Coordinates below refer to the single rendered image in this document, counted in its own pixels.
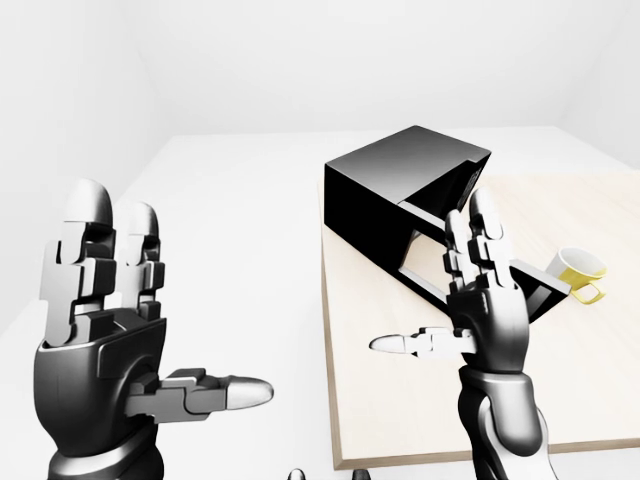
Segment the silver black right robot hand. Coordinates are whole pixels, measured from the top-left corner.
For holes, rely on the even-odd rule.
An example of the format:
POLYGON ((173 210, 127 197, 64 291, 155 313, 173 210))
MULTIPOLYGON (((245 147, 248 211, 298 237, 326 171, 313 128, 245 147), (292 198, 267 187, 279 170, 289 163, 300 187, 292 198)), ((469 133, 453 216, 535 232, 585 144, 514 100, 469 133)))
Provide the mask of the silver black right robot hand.
POLYGON ((484 372, 520 373, 529 317, 510 272, 510 243, 486 188, 472 194, 468 221, 457 210, 447 215, 445 239, 444 268, 452 277, 446 301, 454 329, 422 327, 411 335, 381 336, 369 348, 421 359, 461 354, 484 372))

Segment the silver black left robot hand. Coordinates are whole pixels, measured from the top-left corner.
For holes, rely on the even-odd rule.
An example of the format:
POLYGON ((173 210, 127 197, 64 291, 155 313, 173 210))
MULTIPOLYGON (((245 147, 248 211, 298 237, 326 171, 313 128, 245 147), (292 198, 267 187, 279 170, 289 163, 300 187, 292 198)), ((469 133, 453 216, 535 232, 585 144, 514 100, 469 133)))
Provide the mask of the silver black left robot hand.
POLYGON ((37 416, 60 454, 103 454, 160 423, 202 421, 272 399, 272 386, 255 378, 214 377, 202 368, 161 378, 167 322, 156 294, 165 266, 150 205, 134 207, 122 260, 115 247, 107 190, 80 180, 61 236, 45 250, 46 327, 34 364, 37 416))

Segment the white and yellow mug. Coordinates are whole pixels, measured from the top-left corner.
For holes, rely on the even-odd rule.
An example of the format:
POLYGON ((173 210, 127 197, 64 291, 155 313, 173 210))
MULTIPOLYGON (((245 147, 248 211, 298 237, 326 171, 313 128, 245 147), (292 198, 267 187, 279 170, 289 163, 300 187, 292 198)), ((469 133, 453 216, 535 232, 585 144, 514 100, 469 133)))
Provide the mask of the white and yellow mug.
POLYGON ((567 283, 571 287, 570 293, 582 304, 596 303, 606 295, 606 292, 596 284, 608 273, 606 263, 582 248, 560 248, 545 272, 567 283), (596 294, 590 298, 580 294, 580 290, 587 286, 593 287, 596 291, 596 294))

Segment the black microwave body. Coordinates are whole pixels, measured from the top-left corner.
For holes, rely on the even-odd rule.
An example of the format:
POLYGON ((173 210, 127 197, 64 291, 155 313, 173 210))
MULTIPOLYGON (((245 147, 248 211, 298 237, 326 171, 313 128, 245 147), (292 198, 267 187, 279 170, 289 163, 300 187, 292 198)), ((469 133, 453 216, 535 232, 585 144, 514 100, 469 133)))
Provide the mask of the black microwave body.
POLYGON ((491 152, 420 126, 325 165, 324 222, 383 270, 403 264, 418 232, 444 244, 491 152))

